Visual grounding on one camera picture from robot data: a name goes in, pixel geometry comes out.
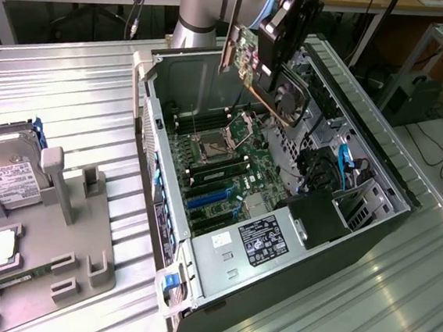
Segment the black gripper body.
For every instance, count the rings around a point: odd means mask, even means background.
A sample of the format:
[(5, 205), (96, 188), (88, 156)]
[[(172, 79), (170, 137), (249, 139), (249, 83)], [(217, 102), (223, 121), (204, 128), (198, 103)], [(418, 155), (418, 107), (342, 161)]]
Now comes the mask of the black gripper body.
[(325, 0), (280, 0), (278, 10), (268, 15), (258, 29), (261, 68), (253, 80), (256, 90), (274, 90), (281, 66), (305, 40)]

